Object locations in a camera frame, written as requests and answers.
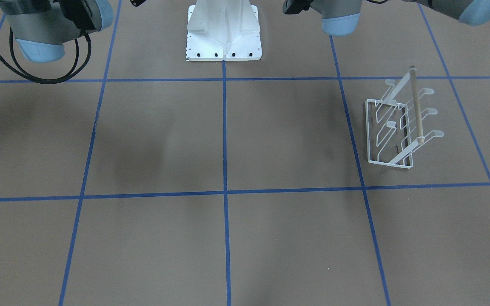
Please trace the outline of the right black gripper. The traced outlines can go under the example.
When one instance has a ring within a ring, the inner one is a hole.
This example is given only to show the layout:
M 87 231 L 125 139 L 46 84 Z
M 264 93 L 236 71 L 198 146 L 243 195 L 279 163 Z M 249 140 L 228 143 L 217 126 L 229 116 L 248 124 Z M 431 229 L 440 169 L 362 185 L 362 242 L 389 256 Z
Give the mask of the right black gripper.
M 130 0 L 130 3 L 132 4 L 132 6 L 140 6 L 144 2 L 146 2 L 146 0 Z

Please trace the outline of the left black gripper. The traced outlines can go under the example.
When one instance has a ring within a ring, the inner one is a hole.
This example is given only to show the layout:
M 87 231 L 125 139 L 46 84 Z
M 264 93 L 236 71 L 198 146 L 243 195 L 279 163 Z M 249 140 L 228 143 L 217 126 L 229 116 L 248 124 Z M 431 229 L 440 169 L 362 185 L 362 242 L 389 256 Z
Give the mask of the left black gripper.
M 313 0 L 285 0 L 283 13 L 285 15 L 297 15 L 302 11 L 308 11 Z

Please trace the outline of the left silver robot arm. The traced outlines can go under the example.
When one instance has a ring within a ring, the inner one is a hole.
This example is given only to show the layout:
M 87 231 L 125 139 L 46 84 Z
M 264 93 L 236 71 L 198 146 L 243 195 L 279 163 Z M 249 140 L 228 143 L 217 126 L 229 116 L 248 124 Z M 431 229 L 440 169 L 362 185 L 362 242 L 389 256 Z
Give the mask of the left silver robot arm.
M 297 15 L 312 9 L 321 16 L 324 33 L 345 37 L 358 27 L 364 4 L 370 12 L 373 12 L 374 5 L 387 5 L 391 9 L 397 6 L 394 0 L 285 0 L 282 12 Z M 490 21 L 490 0 L 402 0 L 401 5 L 421 6 L 469 26 Z

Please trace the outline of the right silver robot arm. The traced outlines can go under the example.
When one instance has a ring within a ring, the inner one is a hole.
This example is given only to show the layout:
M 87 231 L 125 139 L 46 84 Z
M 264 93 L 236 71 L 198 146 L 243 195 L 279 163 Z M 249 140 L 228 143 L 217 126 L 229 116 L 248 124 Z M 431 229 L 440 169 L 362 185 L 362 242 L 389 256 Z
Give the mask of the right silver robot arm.
M 108 28 L 114 11 L 107 0 L 0 0 L 0 10 L 25 58 L 60 60 L 64 43 Z

